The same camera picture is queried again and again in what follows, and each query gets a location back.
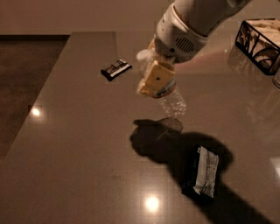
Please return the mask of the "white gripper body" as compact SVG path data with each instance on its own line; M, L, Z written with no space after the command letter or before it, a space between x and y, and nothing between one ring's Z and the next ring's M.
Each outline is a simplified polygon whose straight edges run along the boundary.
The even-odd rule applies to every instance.
M191 60L207 43L208 38L190 29L171 4L157 23L154 35L156 52L175 63Z

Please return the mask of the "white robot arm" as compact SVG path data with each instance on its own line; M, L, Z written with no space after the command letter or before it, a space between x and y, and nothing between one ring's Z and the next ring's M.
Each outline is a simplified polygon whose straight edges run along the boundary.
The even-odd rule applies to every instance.
M137 92L153 98L175 88L174 66L191 60L210 34L251 0L175 0L157 23L149 46L136 58L143 78Z

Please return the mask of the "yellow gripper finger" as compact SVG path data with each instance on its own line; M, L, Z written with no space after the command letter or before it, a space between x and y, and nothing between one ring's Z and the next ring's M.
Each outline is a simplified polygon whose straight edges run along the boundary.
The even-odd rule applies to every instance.
M149 43L147 49L151 52L151 53L155 53L156 49L155 49L155 39L153 38L151 40L151 42Z
M154 60L146 67L137 91L139 94L153 98L167 96L176 86L174 75L173 68Z

